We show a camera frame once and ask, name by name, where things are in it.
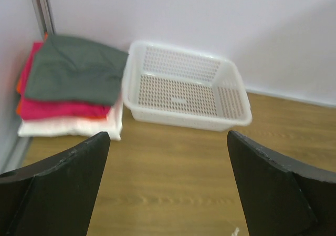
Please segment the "stack of folded clothes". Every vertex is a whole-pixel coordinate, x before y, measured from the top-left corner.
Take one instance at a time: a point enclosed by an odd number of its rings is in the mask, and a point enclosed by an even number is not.
[[[121,80],[128,54],[90,40],[51,35],[35,42],[17,91],[18,135],[92,136],[120,140]]]

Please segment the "plastic basket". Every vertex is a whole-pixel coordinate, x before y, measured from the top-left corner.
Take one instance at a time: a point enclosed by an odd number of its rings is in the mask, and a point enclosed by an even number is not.
[[[216,131],[252,121],[234,63],[173,46],[134,42],[122,94],[139,121]]]

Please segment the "laminate floor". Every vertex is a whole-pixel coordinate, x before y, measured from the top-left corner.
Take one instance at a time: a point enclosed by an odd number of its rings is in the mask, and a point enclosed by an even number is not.
[[[336,109],[249,95],[253,123],[235,130],[283,154],[336,171]],[[135,121],[124,110],[88,236],[248,236],[227,132]],[[34,138],[25,165],[83,141]]]

